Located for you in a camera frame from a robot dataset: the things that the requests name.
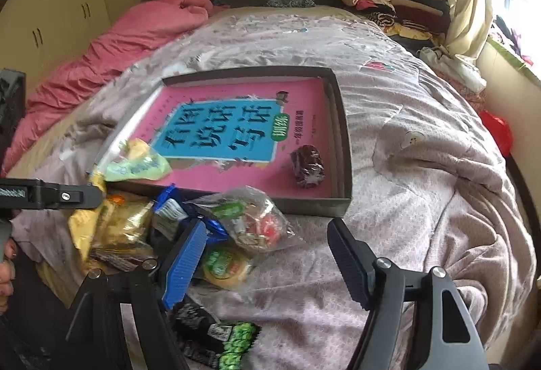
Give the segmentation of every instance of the window sill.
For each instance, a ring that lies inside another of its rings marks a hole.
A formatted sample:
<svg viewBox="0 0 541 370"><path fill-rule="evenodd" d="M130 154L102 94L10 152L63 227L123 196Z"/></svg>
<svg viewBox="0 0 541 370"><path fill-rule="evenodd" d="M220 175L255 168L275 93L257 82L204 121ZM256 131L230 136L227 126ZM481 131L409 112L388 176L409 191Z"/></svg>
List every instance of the window sill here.
<svg viewBox="0 0 541 370"><path fill-rule="evenodd" d="M537 76L534 71L532 71L529 64L527 64L522 57L516 55L515 51L512 49L506 48L501 43L497 42L490 36L486 41L494 47L494 49L520 74L528 78L534 85L541 87L541 77Z"/></svg>

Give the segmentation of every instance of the hand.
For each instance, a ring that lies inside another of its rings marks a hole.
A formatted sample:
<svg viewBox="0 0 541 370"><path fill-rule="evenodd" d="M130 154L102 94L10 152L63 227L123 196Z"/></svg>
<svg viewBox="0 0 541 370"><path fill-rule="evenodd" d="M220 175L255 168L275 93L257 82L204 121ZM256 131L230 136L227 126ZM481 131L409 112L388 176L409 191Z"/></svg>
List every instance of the hand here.
<svg viewBox="0 0 541 370"><path fill-rule="evenodd" d="M17 256L17 245L12 239L9 239L4 247L4 255L13 260ZM7 298L13 293L11 281L15 278L11 265L4 261L0 263L0 315L7 311Z"/></svg>

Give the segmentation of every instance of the stack of folded clothes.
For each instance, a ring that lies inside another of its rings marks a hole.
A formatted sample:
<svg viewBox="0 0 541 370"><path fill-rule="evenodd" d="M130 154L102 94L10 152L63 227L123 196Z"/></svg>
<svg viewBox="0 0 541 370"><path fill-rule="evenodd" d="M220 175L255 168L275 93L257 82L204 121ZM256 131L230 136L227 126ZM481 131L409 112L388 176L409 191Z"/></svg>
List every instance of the stack of folded clothes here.
<svg viewBox="0 0 541 370"><path fill-rule="evenodd" d="M418 56L439 46L449 26L446 0L342 0L348 10L376 23L385 34Z"/></svg>

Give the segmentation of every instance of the black and green package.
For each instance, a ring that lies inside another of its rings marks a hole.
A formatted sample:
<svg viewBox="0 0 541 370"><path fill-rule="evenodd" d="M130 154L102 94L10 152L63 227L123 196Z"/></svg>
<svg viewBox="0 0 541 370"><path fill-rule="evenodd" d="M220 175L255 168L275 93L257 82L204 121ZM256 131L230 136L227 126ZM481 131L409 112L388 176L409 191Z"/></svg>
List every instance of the black and green package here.
<svg viewBox="0 0 541 370"><path fill-rule="evenodd" d="M221 323L188 296L175 305L171 322L184 356L220 370L240 369L261 330L251 322Z"/></svg>

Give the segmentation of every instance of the window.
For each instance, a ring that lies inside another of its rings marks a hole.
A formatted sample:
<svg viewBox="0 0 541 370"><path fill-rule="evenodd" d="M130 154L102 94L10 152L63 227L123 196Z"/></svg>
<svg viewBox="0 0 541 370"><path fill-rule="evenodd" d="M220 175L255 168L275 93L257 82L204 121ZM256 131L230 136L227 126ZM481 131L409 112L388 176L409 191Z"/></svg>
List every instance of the window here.
<svg viewBox="0 0 541 370"><path fill-rule="evenodd" d="M494 17L500 16L518 36L520 54L531 60L532 71L541 77L541 0L492 0Z"/></svg>

